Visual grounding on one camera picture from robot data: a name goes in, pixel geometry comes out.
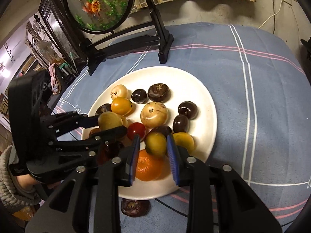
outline white stripe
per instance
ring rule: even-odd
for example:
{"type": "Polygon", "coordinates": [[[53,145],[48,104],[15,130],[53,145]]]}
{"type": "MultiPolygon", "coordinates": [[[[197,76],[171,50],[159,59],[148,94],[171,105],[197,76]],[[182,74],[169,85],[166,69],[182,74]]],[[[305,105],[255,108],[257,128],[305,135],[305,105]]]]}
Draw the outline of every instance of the white stripe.
{"type": "Polygon", "coordinates": [[[129,74],[132,70],[132,68],[137,64],[137,62],[140,62],[140,58],[144,55],[145,51],[147,50],[148,47],[146,47],[146,49],[143,51],[143,53],[140,55],[140,57],[138,58],[138,60],[135,62],[135,64],[129,69],[129,71],[125,74],[129,74]]]}
{"type": "Polygon", "coordinates": [[[145,55],[141,58],[141,60],[136,64],[136,66],[134,66],[134,68],[130,71],[130,73],[131,72],[133,72],[134,71],[134,69],[138,66],[138,64],[143,60],[143,58],[146,56],[146,54],[148,53],[148,51],[145,53],[145,55]]]}
{"type": "MultiPolygon", "coordinates": [[[[240,40],[241,46],[244,49],[243,43],[241,41],[240,35],[238,34],[238,32],[236,31],[235,27],[232,26],[236,32],[236,34],[238,35],[238,39],[240,40]]],[[[251,163],[249,166],[249,173],[248,173],[248,185],[250,185],[251,183],[251,177],[252,177],[252,167],[253,167],[253,163],[254,163],[254,155],[255,155],[255,147],[256,147],[256,138],[257,138],[257,111],[256,111],[256,103],[255,103],[255,94],[254,94],[254,87],[253,87],[253,82],[252,82],[252,72],[251,72],[251,66],[248,62],[246,53],[244,51],[244,55],[245,55],[245,59],[246,62],[248,64],[248,73],[249,73],[249,79],[251,81],[251,89],[252,89],[252,100],[253,100],[253,105],[254,105],[254,114],[255,114],[255,128],[254,128],[254,140],[253,140],[253,145],[252,145],[252,156],[251,156],[251,163]]]]}
{"type": "MultiPolygon", "coordinates": [[[[238,46],[238,48],[240,48],[240,46],[238,45],[238,41],[235,37],[235,34],[233,33],[233,30],[231,28],[231,26],[229,25],[231,32],[234,36],[235,39],[235,43],[238,46]]],[[[246,104],[247,104],[247,126],[246,126],[246,135],[245,135],[245,144],[244,144],[244,153],[243,153],[243,161],[242,161],[242,173],[241,173],[241,177],[244,177],[244,170],[245,170],[245,161],[246,161],[246,153],[247,153],[247,145],[248,145],[248,137],[249,137],[249,125],[250,125],[250,110],[249,110],[249,99],[248,99],[248,88],[247,88],[247,80],[246,80],[246,73],[245,73],[245,64],[244,61],[242,59],[242,55],[241,55],[241,51],[239,49],[239,54],[240,54],[240,58],[242,61],[242,65],[243,65],[243,75],[244,75],[244,83],[245,83],[245,94],[246,94],[246,104]]]]}
{"type": "MultiPolygon", "coordinates": [[[[73,84],[73,86],[72,86],[72,87],[74,87],[77,83],[79,83],[80,78],[79,78],[77,81],[75,81],[75,82],[74,82],[74,84],[73,84]]],[[[64,102],[62,102],[62,103],[60,104],[59,110],[62,108],[63,103],[64,103],[64,102]]]]}
{"type": "MultiPolygon", "coordinates": [[[[67,100],[68,97],[71,95],[71,93],[73,92],[74,88],[78,85],[78,83],[82,80],[82,78],[87,74],[87,72],[89,71],[89,68],[86,69],[86,71],[84,72],[84,74],[74,83],[74,85],[72,86],[72,88],[69,90],[68,94],[66,95],[66,97],[63,100],[67,100]]],[[[62,108],[64,104],[64,101],[60,104],[59,109],[62,108]]]]}
{"type": "Polygon", "coordinates": [[[256,185],[262,185],[262,186],[273,186],[273,187],[284,187],[284,186],[299,186],[299,185],[305,185],[308,184],[309,181],[303,182],[303,183],[294,183],[294,184],[268,184],[268,183],[259,183],[259,182],[254,182],[250,181],[251,184],[256,184],[256,185]]]}
{"type": "Polygon", "coordinates": [[[71,106],[73,106],[74,108],[76,108],[74,105],[72,105],[71,103],[69,103],[69,102],[67,102],[67,101],[65,101],[65,100],[63,100],[63,99],[60,99],[61,101],[64,101],[65,103],[68,103],[69,105],[71,105],[71,106]]]}

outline hand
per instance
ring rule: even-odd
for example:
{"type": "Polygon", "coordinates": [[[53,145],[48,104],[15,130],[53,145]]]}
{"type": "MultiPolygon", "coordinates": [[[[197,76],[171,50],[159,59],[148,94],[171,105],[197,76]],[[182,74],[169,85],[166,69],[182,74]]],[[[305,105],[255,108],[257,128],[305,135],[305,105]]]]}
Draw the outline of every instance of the hand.
{"type": "MultiPolygon", "coordinates": [[[[20,175],[16,177],[19,185],[21,186],[22,189],[29,191],[33,188],[34,185],[39,184],[37,180],[35,180],[31,175],[26,174],[26,175],[20,175]]],[[[48,188],[54,188],[55,186],[58,186],[60,182],[56,182],[54,184],[49,184],[48,188]]]]}

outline gray knitted sleeve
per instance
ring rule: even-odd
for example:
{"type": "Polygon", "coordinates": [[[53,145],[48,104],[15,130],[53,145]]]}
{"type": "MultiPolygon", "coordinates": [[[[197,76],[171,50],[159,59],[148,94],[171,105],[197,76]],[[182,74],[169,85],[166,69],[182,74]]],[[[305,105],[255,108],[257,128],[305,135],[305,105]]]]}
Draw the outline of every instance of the gray knitted sleeve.
{"type": "Polygon", "coordinates": [[[9,146],[0,156],[0,199],[10,213],[38,204],[41,200],[35,188],[30,191],[22,189],[16,177],[11,175],[8,165],[17,160],[14,146],[9,146]]]}

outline goldfish painting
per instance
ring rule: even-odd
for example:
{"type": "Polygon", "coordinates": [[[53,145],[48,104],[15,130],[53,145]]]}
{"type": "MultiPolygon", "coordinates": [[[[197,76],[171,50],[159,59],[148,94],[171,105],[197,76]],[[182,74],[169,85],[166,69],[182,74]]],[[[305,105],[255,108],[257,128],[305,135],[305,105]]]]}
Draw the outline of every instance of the goldfish painting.
{"type": "Polygon", "coordinates": [[[89,15],[100,16],[99,11],[101,10],[101,8],[98,0],[93,0],[92,3],[86,2],[85,6],[83,6],[82,9],[89,15]]]}

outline ceiling light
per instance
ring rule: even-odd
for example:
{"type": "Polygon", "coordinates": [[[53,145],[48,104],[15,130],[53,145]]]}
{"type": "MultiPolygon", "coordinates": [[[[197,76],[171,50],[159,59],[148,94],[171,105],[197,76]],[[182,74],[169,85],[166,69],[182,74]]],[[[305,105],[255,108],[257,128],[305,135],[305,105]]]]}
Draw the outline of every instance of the ceiling light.
{"type": "Polygon", "coordinates": [[[10,71],[7,70],[7,69],[3,69],[1,75],[4,77],[4,78],[8,78],[10,76],[10,71]]]}

